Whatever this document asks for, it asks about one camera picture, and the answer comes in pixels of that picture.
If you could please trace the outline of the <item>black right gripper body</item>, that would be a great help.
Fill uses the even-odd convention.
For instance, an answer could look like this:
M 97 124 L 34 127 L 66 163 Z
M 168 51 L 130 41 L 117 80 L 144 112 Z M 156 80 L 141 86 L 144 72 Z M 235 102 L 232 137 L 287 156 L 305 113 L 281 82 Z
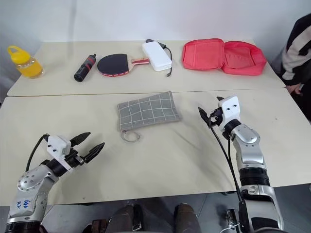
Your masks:
M 218 107 L 209 115 L 208 125 L 210 127 L 214 127 L 214 126 L 223 127 L 224 126 L 224 113 L 221 107 Z

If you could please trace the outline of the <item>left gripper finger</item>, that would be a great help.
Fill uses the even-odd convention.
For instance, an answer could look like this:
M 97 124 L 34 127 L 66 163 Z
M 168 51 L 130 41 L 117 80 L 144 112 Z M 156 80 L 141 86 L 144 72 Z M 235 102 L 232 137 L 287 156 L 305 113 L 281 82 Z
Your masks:
M 75 136 L 74 138 L 72 138 L 70 140 L 71 147 L 73 148 L 73 147 L 79 145 L 80 143 L 82 143 L 83 141 L 85 141 L 90 134 L 91 134 L 91 132 L 85 132 L 85 133 L 81 133 L 78 136 Z
M 89 153 L 83 157 L 84 163 L 89 163 L 91 160 L 93 160 L 101 152 L 104 146 L 105 142 L 102 142 L 92 148 Z

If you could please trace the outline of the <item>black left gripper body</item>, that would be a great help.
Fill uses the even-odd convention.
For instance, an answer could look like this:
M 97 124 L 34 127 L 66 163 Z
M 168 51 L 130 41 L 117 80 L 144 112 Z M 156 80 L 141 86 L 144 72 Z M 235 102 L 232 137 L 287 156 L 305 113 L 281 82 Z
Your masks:
M 70 147 L 69 152 L 65 155 L 65 162 L 70 168 L 75 168 L 85 163 L 84 159 L 78 155 L 78 151 L 72 147 Z

